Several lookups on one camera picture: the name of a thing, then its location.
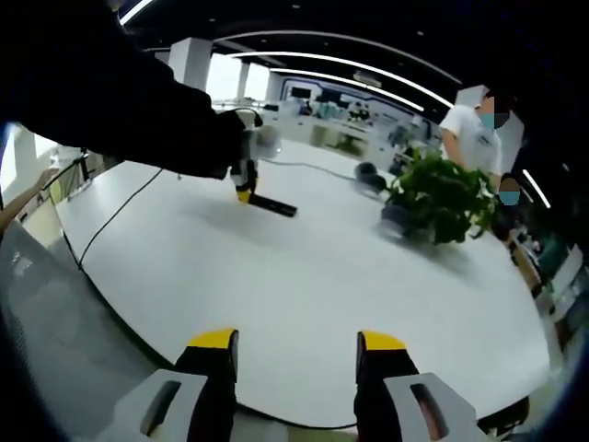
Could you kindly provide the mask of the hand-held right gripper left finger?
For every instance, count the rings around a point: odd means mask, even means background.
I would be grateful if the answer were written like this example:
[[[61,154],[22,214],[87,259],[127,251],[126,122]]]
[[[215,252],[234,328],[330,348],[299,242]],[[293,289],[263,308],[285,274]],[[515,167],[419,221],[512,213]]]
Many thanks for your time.
[[[115,405],[100,441],[228,441],[237,408],[238,330],[190,339],[170,369],[159,369]]]

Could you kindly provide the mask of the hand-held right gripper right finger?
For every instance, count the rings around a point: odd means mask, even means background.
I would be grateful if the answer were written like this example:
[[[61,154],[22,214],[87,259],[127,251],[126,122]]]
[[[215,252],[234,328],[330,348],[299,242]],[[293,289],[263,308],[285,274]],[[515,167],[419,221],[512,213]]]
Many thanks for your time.
[[[359,331],[353,411],[359,441],[480,441],[476,411],[398,338]]]

